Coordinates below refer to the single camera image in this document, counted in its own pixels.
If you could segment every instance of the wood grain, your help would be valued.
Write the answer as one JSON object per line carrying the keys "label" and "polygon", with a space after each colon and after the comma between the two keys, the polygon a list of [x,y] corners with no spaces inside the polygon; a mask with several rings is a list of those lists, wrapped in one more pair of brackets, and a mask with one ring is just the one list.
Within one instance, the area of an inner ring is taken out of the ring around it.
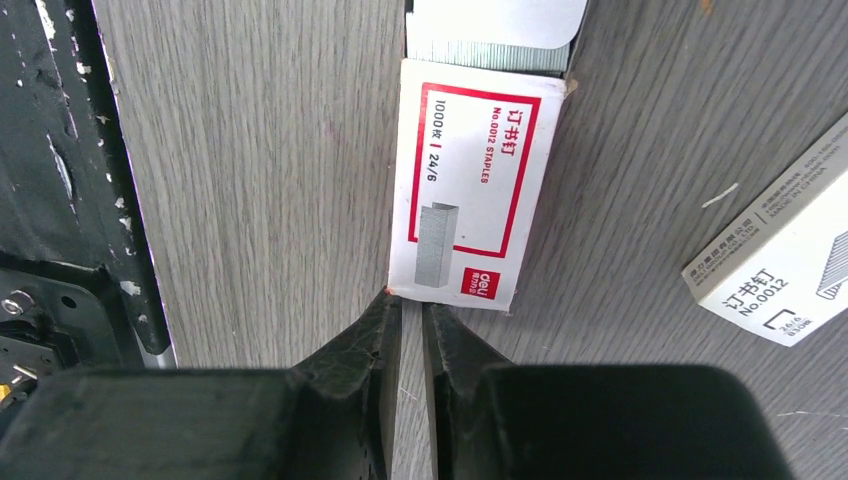
{"label": "wood grain", "polygon": [[[400,3],[95,0],[181,365],[296,363],[385,281]],[[848,111],[845,32],[836,0],[592,2],[512,314],[460,315],[517,362],[721,366],[799,477],[847,475],[846,315],[787,349],[680,278]],[[429,478],[405,316],[394,471]]]}

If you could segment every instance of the red border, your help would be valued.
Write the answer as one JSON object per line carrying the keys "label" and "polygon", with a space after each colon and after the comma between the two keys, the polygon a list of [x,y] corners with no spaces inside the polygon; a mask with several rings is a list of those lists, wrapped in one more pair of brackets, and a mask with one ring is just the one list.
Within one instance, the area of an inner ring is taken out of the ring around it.
{"label": "red border", "polygon": [[512,224],[515,222],[515,210],[518,208],[518,198],[521,196],[521,186],[524,183],[524,172],[527,169],[527,159],[530,157],[530,145],[533,142],[533,133],[536,131],[536,118],[539,115],[539,105],[542,99],[539,97],[522,97],[519,95],[507,95],[503,93],[484,92],[469,88],[452,87],[437,83],[423,83],[421,85],[421,110],[418,116],[418,143],[415,147],[415,178],[412,182],[412,201],[409,210],[409,241],[418,242],[415,237],[415,221],[418,213],[418,184],[421,182],[421,154],[424,152],[424,131],[427,129],[427,98],[430,91],[445,92],[465,97],[483,98],[486,100],[500,100],[509,103],[523,103],[530,105],[530,121],[527,122],[527,135],[524,139],[524,150],[521,152],[521,163],[518,165],[518,175],[515,177],[515,188],[512,194],[512,203],[509,205],[509,215],[506,219],[504,238],[501,249],[498,252],[490,250],[478,250],[476,248],[454,245],[453,249],[458,252],[471,253],[484,257],[505,258],[509,246],[509,238],[512,233]]}

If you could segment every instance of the cardboard box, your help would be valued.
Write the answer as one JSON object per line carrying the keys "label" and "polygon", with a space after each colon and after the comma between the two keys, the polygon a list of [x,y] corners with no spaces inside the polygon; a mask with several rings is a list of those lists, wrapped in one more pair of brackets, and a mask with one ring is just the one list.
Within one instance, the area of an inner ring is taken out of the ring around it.
{"label": "cardboard box", "polygon": [[507,310],[568,93],[557,71],[567,71],[586,0],[413,9],[407,50],[418,60],[401,68],[388,288]]}
{"label": "cardboard box", "polygon": [[848,115],[683,271],[703,307],[792,346],[848,307]]}

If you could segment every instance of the red deli logo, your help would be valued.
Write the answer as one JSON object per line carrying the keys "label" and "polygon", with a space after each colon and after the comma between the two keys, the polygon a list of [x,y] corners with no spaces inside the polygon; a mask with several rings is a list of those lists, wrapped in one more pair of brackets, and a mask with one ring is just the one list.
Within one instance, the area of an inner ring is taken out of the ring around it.
{"label": "red deli logo", "polygon": [[494,300],[495,294],[498,292],[498,282],[500,280],[500,273],[466,268],[465,274],[462,276],[461,292],[466,295]]}

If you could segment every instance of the screw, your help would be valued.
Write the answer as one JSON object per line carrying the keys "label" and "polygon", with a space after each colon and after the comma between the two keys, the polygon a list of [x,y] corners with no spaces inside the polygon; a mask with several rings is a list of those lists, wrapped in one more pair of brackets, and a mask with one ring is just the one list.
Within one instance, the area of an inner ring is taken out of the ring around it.
{"label": "screw", "polygon": [[28,293],[22,290],[15,290],[8,297],[0,301],[0,305],[3,306],[3,310],[9,315],[18,316],[23,315],[34,307],[35,301]]}

